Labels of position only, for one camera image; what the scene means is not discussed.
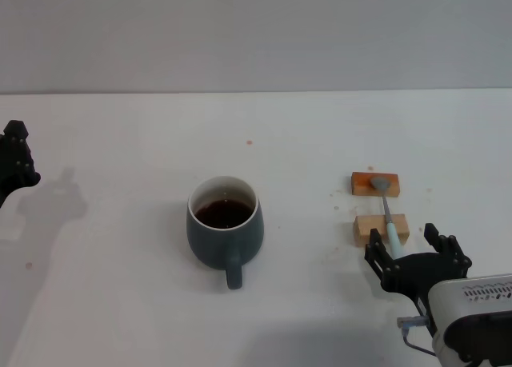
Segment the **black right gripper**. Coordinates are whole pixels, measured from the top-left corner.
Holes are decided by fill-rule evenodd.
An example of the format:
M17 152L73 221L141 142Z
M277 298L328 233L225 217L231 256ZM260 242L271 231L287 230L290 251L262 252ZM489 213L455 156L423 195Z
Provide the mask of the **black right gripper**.
M381 287L400 293L414 302L430 307L428 294L441 281L467 278L471 260L464 254L454 235L439 233L433 223L426 223L424 238L433 253L416 253L393 259L377 229L370 230L364 259L379 277Z

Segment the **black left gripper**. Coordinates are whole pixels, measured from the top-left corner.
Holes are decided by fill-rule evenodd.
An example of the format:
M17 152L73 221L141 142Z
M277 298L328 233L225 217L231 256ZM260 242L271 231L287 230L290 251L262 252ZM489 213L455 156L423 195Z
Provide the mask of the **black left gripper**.
M30 147L26 139L29 133L25 123L10 120L1 135L0 206L17 189L33 187L41 180L34 168Z

